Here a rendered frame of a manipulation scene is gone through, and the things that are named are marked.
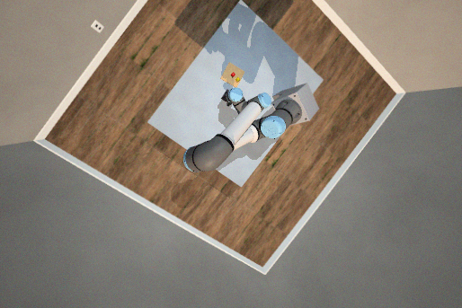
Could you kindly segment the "tan mat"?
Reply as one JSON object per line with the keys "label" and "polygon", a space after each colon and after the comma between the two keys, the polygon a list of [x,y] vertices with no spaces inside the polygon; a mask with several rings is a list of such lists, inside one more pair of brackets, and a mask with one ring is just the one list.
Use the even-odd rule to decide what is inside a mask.
{"label": "tan mat", "polygon": [[[235,76],[232,77],[231,74],[232,73],[235,73]],[[244,75],[244,71],[242,69],[240,69],[239,67],[233,65],[232,63],[228,63],[227,65],[227,68],[226,70],[224,71],[224,73],[222,74],[221,78],[223,81],[233,85],[235,88],[238,86],[238,84],[240,83],[242,77]],[[236,81],[236,78],[239,77],[240,80],[237,82]]]}

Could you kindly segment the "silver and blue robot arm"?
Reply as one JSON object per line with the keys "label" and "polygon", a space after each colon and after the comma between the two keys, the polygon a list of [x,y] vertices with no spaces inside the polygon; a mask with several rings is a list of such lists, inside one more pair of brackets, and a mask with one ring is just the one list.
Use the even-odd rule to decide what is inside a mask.
{"label": "silver and blue robot arm", "polygon": [[237,148],[264,137],[277,138],[302,116],[298,103],[284,100],[271,115],[255,120],[263,109],[271,106],[271,97],[266,92],[246,101],[242,90],[233,88],[227,93],[227,100],[233,104],[238,115],[221,134],[186,150],[183,162],[188,170],[213,171]]}

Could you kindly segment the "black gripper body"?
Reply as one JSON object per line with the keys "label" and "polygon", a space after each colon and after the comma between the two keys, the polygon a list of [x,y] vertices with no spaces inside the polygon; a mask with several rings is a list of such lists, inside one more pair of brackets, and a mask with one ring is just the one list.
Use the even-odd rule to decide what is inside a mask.
{"label": "black gripper body", "polygon": [[227,89],[226,92],[223,94],[223,96],[220,99],[222,99],[223,101],[226,101],[229,105],[231,105],[232,103],[228,102],[228,100],[227,100],[227,93],[228,92],[229,92],[229,90]]}

